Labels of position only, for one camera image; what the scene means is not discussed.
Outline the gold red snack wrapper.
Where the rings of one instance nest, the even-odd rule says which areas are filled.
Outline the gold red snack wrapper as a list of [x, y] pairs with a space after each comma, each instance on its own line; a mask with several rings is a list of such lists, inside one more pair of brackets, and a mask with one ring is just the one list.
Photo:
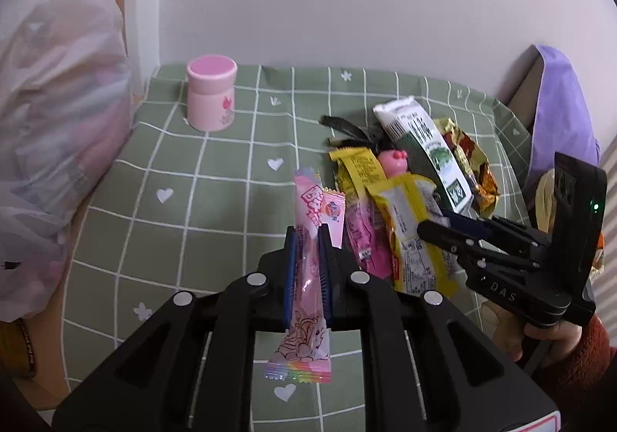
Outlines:
[[452, 118], [434, 118], [433, 122], [467, 179], [474, 198], [473, 209], [480, 217], [489, 218], [496, 209], [500, 193], [486, 154]]

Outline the white translucent plastic bag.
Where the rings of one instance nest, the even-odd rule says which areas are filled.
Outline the white translucent plastic bag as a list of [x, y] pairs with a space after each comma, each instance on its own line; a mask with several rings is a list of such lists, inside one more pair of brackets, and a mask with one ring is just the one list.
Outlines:
[[43, 311], [68, 228], [130, 132], [116, 0], [1, 0], [1, 317]]

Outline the purple cloth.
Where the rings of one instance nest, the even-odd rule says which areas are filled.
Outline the purple cloth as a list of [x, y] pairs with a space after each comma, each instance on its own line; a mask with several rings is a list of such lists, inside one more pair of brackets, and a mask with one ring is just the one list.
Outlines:
[[542, 61], [542, 72], [525, 191], [554, 168], [556, 152], [595, 167], [601, 157], [585, 96], [570, 60], [555, 47], [537, 44], [535, 50]]

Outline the beige chair back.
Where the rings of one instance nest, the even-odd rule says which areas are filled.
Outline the beige chair back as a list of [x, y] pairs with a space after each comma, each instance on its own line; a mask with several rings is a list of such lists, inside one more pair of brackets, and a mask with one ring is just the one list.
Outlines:
[[544, 62], [541, 57], [538, 57], [507, 104], [519, 122], [529, 132], [533, 129], [536, 108], [538, 108], [543, 70]]

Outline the yellow snack wrapper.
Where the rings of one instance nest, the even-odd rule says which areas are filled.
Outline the yellow snack wrapper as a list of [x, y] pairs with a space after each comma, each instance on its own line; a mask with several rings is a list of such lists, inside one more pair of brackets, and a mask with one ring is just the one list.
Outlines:
[[419, 296], [436, 290], [446, 297], [458, 292], [458, 283], [450, 276], [451, 255], [418, 234], [418, 224], [423, 221], [445, 223], [433, 197], [435, 190], [436, 184], [429, 178], [411, 173], [367, 187], [387, 228], [395, 291]]

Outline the pink pig toy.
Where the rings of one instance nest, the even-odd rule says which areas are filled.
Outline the pink pig toy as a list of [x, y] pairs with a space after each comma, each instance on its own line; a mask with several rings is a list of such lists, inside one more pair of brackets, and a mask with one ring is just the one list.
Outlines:
[[408, 171], [408, 154], [404, 150], [387, 150], [378, 155], [387, 178], [394, 178]]

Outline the green checked tablecloth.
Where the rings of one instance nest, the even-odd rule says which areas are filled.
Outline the green checked tablecloth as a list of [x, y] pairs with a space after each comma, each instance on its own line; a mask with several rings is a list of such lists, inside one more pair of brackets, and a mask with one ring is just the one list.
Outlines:
[[88, 376], [172, 295], [222, 291], [282, 247], [294, 222], [294, 173], [335, 184], [335, 130], [325, 115], [362, 130], [376, 105], [413, 97], [450, 118], [486, 153], [499, 216], [528, 218], [522, 187], [530, 137], [503, 104], [448, 80], [354, 67], [241, 66], [235, 117], [219, 132], [187, 120], [187, 75], [163, 66], [151, 79], [132, 133], [88, 203], [68, 268], [62, 357], [69, 389], [59, 431], [159, 431], [157, 398], [118, 386], [78, 411]]

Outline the pink rainbow candy wrapper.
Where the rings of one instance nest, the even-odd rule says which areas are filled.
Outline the pink rainbow candy wrapper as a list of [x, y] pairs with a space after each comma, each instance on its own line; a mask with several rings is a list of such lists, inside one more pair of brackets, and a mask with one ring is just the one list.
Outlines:
[[323, 316], [318, 229], [329, 226], [332, 246], [343, 241], [345, 196], [325, 187], [312, 168], [295, 172], [296, 280], [291, 327], [268, 361], [271, 380], [327, 383], [332, 376], [329, 330]]

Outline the white green snack packet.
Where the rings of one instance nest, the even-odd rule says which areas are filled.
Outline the white green snack packet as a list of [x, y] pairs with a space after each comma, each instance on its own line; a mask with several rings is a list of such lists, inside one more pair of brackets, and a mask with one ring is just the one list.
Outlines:
[[372, 111], [394, 146], [407, 152], [409, 170], [436, 184], [440, 205], [457, 214], [467, 209], [473, 199], [470, 183], [415, 97], [374, 105]]

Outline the beige striped curtain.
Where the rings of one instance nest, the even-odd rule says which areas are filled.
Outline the beige striped curtain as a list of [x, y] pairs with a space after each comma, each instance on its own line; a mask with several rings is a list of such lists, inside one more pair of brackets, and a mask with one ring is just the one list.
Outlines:
[[615, 255], [613, 240], [616, 238], [616, 140], [612, 140], [608, 150], [602, 155], [601, 168], [607, 174], [608, 190], [607, 197], [605, 197], [604, 222], [602, 223], [602, 250], [599, 255], [599, 263], [596, 266], [599, 274], [604, 272], [605, 266], [611, 262], [613, 255]]

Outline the pink cylindrical jar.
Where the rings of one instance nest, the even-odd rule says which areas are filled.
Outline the pink cylindrical jar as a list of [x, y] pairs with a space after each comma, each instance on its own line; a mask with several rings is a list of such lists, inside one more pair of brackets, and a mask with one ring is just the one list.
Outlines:
[[223, 55], [204, 55], [187, 64], [187, 120], [202, 132], [228, 128], [235, 117], [238, 65]]

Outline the yellow pink bar wrapper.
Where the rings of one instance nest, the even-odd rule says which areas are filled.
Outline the yellow pink bar wrapper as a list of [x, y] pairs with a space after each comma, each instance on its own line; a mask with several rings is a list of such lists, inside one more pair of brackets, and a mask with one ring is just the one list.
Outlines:
[[337, 188], [348, 202], [365, 200], [366, 187], [387, 179], [376, 155], [366, 147], [341, 148], [329, 153], [336, 165]]

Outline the beige trash bag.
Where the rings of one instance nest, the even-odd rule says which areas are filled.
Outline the beige trash bag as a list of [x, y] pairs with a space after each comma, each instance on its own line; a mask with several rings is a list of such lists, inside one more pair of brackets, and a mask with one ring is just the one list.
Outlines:
[[539, 179], [534, 196], [535, 220], [538, 230], [552, 233], [556, 216], [555, 170], [551, 169]]

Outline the black wrapper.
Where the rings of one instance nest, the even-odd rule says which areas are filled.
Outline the black wrapper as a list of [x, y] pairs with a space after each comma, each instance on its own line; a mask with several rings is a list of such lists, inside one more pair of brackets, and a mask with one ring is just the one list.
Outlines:
[[373, 153], [379, 154], [393, 147], [391, 139], [379, 124], [364, 130], [346, 118], [331, 115], [321, 115], [318, 123], [343, 135], [342, 138], [330, 137], [327, 140], [329, 146], [333, 148], [368, 148]]

